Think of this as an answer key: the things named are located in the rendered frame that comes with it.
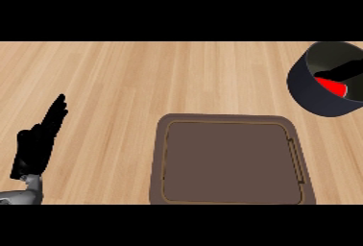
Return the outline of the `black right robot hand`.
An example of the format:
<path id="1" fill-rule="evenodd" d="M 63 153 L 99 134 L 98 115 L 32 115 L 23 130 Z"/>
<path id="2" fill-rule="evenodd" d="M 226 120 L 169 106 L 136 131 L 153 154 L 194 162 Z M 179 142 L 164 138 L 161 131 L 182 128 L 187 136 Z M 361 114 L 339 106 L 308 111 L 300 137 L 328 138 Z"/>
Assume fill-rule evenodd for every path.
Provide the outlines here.
<path id="1" fill-rule="evenodd" d="M 363 73 L 363 59 L 349 61 L 331 70 L 319 71 L 315 77 L 324 78 L 331 81 L 341 82 Z"/>

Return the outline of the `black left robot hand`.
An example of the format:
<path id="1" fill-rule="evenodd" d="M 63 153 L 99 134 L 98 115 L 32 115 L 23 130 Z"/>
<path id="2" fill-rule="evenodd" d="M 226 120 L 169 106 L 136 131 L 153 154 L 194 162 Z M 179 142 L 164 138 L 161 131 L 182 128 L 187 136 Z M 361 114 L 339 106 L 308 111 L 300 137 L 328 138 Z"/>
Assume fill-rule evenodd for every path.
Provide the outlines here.
<path id="1" fill-rule="evenodd" d="M 60 94 L 43 121 L 30 130 L 18 132 L 18 152 L 11 173 L 12 179 L 20 180 L 26 175 L 43 174 L 67 113 L 66 95 Z"/>

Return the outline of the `red can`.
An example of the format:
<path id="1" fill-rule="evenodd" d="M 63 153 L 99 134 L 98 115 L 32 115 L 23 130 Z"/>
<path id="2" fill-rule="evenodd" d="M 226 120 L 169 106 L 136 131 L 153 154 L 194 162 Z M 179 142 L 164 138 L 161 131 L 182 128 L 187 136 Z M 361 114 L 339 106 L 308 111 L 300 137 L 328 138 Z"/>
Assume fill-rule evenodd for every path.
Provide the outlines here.
<path id="1" fill-rule="evenodd" d="M 333 92 L 337 96 L 346 97 L 347 95 L 347 85 L 341 82 L 333 81 L 325 78 L 316 77 L 316 81 L 325 87 L 325 89 Z"/>

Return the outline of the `dark grey pot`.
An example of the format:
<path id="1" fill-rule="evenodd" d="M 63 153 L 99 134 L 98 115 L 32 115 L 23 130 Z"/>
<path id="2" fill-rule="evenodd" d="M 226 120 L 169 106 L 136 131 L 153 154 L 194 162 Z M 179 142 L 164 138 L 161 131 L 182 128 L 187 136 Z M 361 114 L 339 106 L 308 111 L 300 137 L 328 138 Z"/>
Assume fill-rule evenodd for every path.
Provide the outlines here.
<path id="1" fill-rule="evenodd" d="M 363 108 L 363 72 L 341 80 L 344 95 L 337 95 L 315 78 L 318 72 L 331 71 L 353 61 L 362 61 L 363 70 L 363 49 L 343 41 L 319 41 L 290 70 L 290 93 L 302 107 L 321 116 L 337 117 Z"/>

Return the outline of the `brown square tray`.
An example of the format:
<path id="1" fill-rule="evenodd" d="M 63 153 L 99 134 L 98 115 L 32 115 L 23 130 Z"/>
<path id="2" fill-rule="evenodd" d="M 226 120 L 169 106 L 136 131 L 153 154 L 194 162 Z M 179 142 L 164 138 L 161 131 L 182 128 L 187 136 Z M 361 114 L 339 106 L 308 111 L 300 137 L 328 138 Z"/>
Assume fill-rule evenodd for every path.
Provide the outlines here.
<path id="1" fill-rule="evenodd" d="M 312 205 L 308 164 L 282 116 L 170 113 L 159 123 L 150 200 L 173 205 Z"/>

